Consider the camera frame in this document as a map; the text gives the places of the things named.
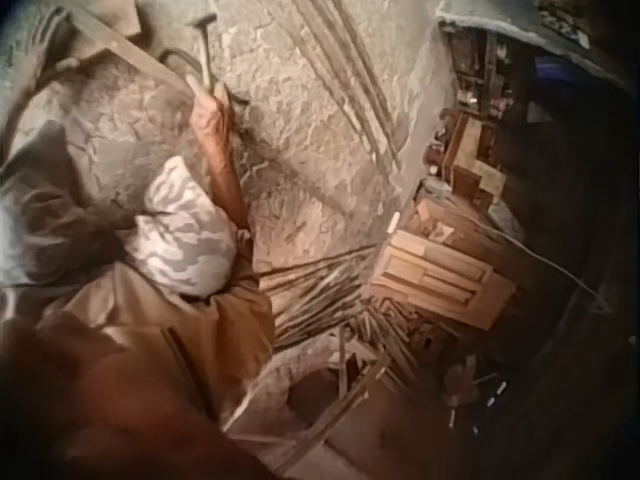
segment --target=person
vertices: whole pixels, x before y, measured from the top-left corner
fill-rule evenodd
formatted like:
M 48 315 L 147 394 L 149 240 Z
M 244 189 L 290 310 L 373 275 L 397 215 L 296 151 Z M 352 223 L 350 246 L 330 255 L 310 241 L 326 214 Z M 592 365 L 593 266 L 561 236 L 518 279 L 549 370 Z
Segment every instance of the person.
M 0 132 L 3 478 L 276 478 L 221 431 L 274 336 L 229 93 L 187 78 L 211 198 L 174 157 L 135 228 L 115 231 L 85 200 L 62 126 L 9 158 L 20 114 L 66 68 L 46 62 L 66 18 L 56 8 L 39 22 Z

